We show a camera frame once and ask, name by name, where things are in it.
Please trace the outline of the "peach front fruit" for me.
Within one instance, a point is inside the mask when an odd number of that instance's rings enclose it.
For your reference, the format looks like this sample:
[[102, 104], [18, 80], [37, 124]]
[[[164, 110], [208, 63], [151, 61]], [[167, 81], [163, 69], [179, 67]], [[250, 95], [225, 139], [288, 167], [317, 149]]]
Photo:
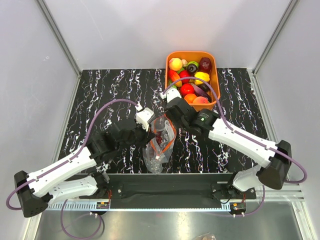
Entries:
[[195, 105], [203, 105], [203, 104], [209, 104], [210, 102], [208, 101], [208, 99], [206, 97], [198, 96], [193, 100], [192, 103]]

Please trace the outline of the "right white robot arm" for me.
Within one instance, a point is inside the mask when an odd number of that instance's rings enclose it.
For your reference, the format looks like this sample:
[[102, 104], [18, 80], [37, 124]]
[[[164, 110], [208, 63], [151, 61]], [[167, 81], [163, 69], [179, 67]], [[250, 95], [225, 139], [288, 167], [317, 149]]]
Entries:
[[176, 128], [196, 137], [225, 144], [250, 157], [256, 166], [238, 171], [226, 185], [221, 187], [224, 198], [239, 198], [246, 191], [257, 186], [281, 190], [291, 163], [291, 145], [282, 140], [279, 143], [257, 137], [235, 125], [224, 121], [209, 109], [196, 111], [183, 98], [168, 101], [165, 114]]

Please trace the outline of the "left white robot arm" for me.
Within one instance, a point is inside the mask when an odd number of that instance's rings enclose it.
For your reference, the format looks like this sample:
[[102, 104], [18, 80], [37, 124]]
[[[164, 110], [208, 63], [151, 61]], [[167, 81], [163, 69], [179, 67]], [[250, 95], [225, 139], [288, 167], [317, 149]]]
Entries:
[[15, 190], [25, 218], [42, 213], [49, 205], [75, 197], [103, 198], [108, 185], [101, 174], [69, 180], [86, 169], [114, 158], [132, 145], [145, 147], [155, 136], [150, 123], [153, 117], [136, 116], [111, 125], [106, 132], [90, 137], [75, 152], [35, 172], [23, 170], [14, 175]]

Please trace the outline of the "clear orange zip bag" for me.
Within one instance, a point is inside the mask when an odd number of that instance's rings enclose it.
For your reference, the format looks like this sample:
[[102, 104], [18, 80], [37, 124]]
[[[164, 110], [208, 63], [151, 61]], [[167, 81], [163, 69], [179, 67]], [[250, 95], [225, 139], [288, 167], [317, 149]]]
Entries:
[[170, 160], [177, 131], [170, 119], [163, 115], [152, 122], [151, 132], [155, 137], [142, 149], [142, 156], [147, 170], [158, 175], [164, 169], [163, 164]]

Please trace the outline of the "red orange mango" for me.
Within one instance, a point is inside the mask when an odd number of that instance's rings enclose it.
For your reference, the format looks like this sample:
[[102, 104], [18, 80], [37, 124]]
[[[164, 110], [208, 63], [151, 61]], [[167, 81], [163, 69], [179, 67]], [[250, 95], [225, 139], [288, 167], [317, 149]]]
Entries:
[[[172, 69], [169, 69], [169, 70], [168, 70], [168, 77], [169, 77], [169, 80], [170, 80], [172, 83], [180, 79], [179, 74], [178, 74], [176, 71], [172, 70]], [[176, 82], [174, 85], [175, 85], [177, 88], [180, 88], [180, 87], [182, 86], [182, 82], [181, 82], [181, 81], [178, 81], [178, 82]]]

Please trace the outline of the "purple grape bunch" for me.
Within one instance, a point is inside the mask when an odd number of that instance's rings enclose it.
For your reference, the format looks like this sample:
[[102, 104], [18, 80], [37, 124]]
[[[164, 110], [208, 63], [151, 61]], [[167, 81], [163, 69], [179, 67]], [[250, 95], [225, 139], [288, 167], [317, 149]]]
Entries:
[[164, 142], [164, 139], [163, 139], [163, 132], [162, 131], [158, 131], [156, 133], [156, 136], [155, 136], [155, 140], [157, 142], [158, 145], [162, 144]]

